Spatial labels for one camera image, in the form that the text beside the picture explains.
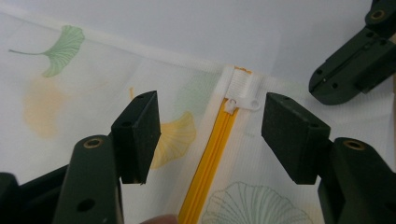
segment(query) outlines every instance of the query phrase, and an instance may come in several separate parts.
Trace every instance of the ginkgo leaf print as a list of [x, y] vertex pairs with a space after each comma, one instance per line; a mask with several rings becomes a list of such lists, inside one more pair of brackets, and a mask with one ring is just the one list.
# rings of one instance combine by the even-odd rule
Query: ginkgo leaf print
[[62, 72], [65, 66], [76, 56], [85, 37], [82, 30], [75, 26], [62, 27], [62, 33], [58, 41], [47, 51], [42, 53], [26, 53], [10, 49], [10, 52], [27, 55], [46, 55], [49, 57], [50, 66], [42, 75], [53, 77]]

